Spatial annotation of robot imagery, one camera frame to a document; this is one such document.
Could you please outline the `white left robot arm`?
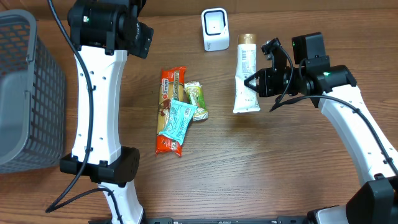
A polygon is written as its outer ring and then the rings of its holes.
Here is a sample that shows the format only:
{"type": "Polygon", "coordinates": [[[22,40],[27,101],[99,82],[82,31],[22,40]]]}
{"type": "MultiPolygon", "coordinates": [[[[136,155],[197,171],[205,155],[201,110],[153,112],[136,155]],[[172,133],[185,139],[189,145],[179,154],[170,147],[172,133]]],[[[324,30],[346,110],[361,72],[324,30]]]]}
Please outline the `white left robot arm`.
{"type": "Polygon", "coordinates": [[[60,170],[87,176],[104,193],[111,223],[146,223],[134,178],[138,149],[119,140],[121,80],[128,56],[146,58],[154,31],[138,20],[144,1],[77,1],[64,36],[78,72],[78,124],[60,170]]]}

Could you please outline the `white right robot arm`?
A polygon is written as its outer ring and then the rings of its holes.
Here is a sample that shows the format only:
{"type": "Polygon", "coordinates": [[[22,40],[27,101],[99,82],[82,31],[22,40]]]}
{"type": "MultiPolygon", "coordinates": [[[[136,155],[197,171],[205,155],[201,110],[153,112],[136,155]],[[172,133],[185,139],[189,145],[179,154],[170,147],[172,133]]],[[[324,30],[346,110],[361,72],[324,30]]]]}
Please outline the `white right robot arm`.
{"type": "Polygon", "coordinates": [[[388,141],[344,65],[332,66],[320,32],[292,38],[290,57],[275,38],[263,44],[272,62],[244,84],[260,97],[274,96],[276,110],[309,99],[335,128],[356,168],[361,188],[346,205],[307,213],[301,223],[397,223],[397,150],[388,141]]]}

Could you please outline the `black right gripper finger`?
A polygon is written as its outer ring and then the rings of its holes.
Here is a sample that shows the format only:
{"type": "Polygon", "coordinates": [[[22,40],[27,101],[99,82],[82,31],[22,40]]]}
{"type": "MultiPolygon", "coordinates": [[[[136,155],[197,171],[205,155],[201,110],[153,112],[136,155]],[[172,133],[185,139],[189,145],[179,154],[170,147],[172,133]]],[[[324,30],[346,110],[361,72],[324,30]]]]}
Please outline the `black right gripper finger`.
{"type": "Polygon", "coordinates": [[[258,70],[256,73],[247,77],[244,81],[246,86],[257,86],[257,79],[259,78],[261,72],[258,70]]]}
{"type": "Polygon", "coordinates": [[[248,87],[249,89],[253,90],[256,94],[259,94],[259,85],[257,84],[257,81],[255,80],[245,80],[244,85],[248,87]]]}

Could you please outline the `green snack packet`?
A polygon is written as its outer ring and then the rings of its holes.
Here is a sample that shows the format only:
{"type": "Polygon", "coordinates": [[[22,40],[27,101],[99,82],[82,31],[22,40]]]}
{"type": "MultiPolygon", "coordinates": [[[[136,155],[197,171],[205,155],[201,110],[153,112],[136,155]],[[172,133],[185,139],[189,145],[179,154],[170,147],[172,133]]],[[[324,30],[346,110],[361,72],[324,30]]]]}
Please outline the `green snack packet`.
{"type": "Polygon", "coordinates": [[[185,83],[184,88],[190,103],[197,106],[193,120],[202,121],[208,119],[208,110],[205,104],[202,85],[197,81],[192,81],[185,83]]]}

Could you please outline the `white tube with gold cap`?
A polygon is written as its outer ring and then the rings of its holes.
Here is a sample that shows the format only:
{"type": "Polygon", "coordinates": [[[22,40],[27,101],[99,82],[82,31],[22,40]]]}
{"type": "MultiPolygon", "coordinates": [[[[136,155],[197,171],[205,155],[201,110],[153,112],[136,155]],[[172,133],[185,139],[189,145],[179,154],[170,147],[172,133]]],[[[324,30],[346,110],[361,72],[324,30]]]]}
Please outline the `white tube with gold cap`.
{"type": "Polygon", "coordinates": [[[257,93],[244,85],[245,79],[257,72],[256,34],[239,34],[237,46],[237,66],[235,74],[235,101],[233,113],[257,112],[261,108],[257,93]]]}

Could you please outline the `orange spaghetti packet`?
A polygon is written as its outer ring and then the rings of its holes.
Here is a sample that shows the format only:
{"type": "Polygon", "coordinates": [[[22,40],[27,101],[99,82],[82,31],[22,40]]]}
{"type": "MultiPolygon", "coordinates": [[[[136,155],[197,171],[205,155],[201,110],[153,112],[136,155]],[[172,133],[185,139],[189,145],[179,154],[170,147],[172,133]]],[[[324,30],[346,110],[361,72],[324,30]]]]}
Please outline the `orange spaghetti packet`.
{"type": "Polygon", "coordinates": [[[174,152],[182,155],[182,146],[175,140],[161,135],[169,122],[171,100],[183,101],[186,67],[175,67],[162,70],[159,88],[159,104],[157,112],[157,135],[155,154],[174,152]]]}

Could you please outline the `light blue wipes packet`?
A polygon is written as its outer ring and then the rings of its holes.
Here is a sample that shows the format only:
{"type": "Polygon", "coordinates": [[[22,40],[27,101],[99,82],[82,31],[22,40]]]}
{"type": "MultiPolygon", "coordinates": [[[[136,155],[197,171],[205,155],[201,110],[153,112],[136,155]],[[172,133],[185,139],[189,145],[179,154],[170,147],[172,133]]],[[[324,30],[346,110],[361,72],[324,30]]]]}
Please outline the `light blue wipes packet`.
{"type": "Polygon", "coordinates": [[[196,109],[197,106],[178,100],[171,100],[169,119],[165,125],[165,128],[161,130],[159,134],[169,139],[175,140],[182,145],[188,125],[193,119],[196,109]]]}

